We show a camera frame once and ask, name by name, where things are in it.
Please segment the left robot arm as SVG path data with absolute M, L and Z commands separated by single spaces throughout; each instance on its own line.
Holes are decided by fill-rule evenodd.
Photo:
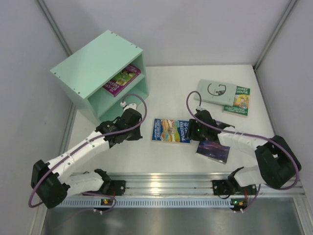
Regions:
M 41 203 L 51 209 L 72 195 L 90 191 L 107 193 L 112 181 L 107 172 L 95 169 L 89 173 L 75 174 L 75 171 L 116 144 L 141 139 L 140 125 L 145 117 L 134 108 L 126 108 L 113 121 L 100 123 L 87 138 L 68 152 L 48 162 L 37 161 L 32 170 L 31 194 L 38 195 Z

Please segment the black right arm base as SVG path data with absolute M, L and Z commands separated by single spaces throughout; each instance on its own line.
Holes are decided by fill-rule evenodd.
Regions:
M 255 195 L 257 192 L 256 185 L 239 186 L 235 181 L 231 180 L 212 180 L 213 194 L 215 196 L 232 196 L 232 195 Z

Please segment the blue 91-Storey Treehouse book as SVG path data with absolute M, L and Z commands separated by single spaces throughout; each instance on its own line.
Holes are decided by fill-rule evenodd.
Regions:
M 152 128 L 152 141 L 163 143 L 183 143 L 190 144 L 187 138 L 189 121 L 155 118 Z

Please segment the purple 117-Storey Treehouse book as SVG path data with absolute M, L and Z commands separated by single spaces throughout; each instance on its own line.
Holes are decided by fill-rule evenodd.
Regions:
M 105 83 L 102 88 L 116 97 L 140 74 L 141 70 L 139 68 L 129 64 L 107 83 Z

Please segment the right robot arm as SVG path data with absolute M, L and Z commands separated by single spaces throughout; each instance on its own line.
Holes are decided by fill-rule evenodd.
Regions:
M 288 190 L 287 181 L 292 177 L 296 182 L 299 180 L 301 164 L 281 136 L 266 138 L 238 131 L 226 123 L 217 124 L 205 109 L 197 109 L 189 119 L 187 136 L 195 141 L 217 141 L 256 159 L 256 165 L 239 167 L 228 176 L 227 182 L 232 188 L 265 184 Z

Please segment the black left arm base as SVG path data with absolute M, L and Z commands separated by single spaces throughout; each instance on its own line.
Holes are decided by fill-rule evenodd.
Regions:
M 122 196 L 126 190 L 126 181 L 124 180 L 111 180 L 110 185 L 99 189 L 98 191 L 87 191 L 87 193 Z

